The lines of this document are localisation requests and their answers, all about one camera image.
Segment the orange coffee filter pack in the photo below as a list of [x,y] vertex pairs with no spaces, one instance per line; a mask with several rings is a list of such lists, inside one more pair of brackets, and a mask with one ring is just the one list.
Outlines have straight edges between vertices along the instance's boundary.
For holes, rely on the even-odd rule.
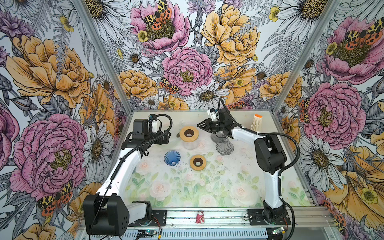
[[262,128],[262,120],[263,116],[255,114],[251,124],[251,130],[254,132],[260,132]]

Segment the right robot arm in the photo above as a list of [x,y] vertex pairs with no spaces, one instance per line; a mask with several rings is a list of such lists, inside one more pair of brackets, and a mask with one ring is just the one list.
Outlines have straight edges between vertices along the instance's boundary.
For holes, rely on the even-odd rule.
[[223,133],[228,138],[253,145],[259,168],[264,171],[266,196],[263,202],[264,220],[275,223],[286,215],[283,202],[281,177],[287,161],[277,133],[259,133],[238,124],[225,109],[207,110],[209,118],[197,124],[208,133]]

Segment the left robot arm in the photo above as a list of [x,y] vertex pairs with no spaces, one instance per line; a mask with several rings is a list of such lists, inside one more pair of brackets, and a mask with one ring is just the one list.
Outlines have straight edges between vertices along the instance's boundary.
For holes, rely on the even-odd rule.
[[149,201],[131,202],[123,196],[129,180],[143,156],[153,144],[167,144],[170,134],[134,139],[127,137],[120,158],[105,183],[83,202],[86,231],[92,236],[124,235],[128,227],[166,224],[166,211],[153,211]]

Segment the blue glass dripper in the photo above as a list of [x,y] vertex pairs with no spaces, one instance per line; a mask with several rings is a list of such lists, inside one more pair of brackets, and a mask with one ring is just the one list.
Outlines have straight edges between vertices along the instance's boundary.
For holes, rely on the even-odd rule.
[[178,151],[168,151],[164,156],[164,162],[168,166],[176,166],[181,160],[181,154]]

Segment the wooden dripper ring stand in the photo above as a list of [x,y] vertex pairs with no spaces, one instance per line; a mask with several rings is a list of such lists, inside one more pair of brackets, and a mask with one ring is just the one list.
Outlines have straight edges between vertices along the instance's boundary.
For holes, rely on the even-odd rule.
[[193,143],[199,138],[199,131],[196,127],[186,126],[179,132],[180,138],[185,143]]

